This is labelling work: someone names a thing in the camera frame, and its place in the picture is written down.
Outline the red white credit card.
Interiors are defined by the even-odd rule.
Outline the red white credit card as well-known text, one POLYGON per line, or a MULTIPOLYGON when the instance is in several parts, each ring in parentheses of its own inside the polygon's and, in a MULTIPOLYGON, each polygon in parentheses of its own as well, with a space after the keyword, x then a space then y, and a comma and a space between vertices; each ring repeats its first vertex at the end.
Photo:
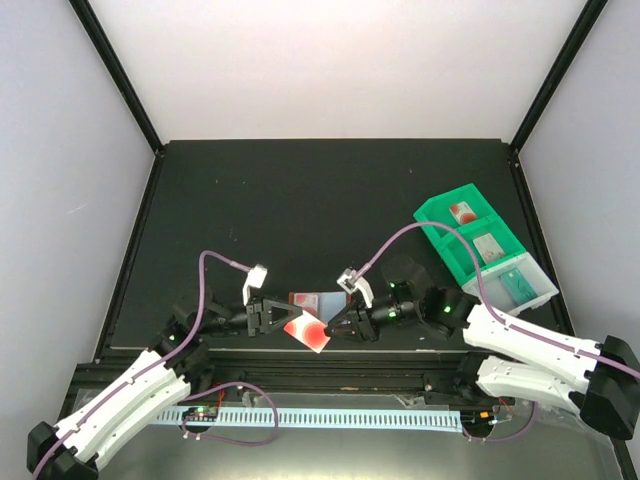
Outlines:
POLYGON ((325 334, 324 322, 307 312, 289 321, 283 330, 315 353, 321 353, 329 343, 330 338, 325 334))

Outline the brown leather card holder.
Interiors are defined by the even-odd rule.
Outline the brown leather card holder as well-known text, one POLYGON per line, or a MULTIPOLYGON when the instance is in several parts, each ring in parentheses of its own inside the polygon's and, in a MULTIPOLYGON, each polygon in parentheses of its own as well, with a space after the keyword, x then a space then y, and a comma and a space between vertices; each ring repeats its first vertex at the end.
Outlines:
MULTIPOLYGON (((289 302, 293 303, 293 295, 289 294, 289 302)), ((316 317, 327 324, 339 311, 347 306, 351 300, 351 296, 343 291, 335 292, 299 292, 299 293, 317 293, 319 295, 319 316, 316 317)))

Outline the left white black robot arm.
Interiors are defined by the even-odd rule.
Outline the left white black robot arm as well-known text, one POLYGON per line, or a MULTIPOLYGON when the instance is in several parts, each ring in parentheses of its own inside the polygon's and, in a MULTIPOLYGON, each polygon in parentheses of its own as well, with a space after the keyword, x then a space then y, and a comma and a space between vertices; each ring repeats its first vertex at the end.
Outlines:
POLYGON ((201 298, 192 314, 175 317, 157 341, 89 403, 28 434, 26 466, 35 479, 96 479, 111 458, 166 408, 232 388, 217 386, 200 334, 207 313, 224 331, 270 333, 304 316, 302 308, 254 298, 236 313, 201 298))

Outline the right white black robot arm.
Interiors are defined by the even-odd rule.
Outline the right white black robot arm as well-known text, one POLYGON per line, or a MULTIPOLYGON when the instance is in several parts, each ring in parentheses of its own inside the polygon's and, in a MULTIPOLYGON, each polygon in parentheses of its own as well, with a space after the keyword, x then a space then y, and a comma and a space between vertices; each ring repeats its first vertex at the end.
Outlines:
POLYGON ((624 340, 563 335, 518 319, 458 288, 435 285, 408 257, 383 268, 390 292, 377 297, 346 269, 338 283, 352 299, 325 328, 331 338, 375 342, 382 328, 417 324, 431 336, 473 347, 445 390, 477 404, 513 397, 566 410, 593 430, 633 438, 639 420, 639 360, 624 340))

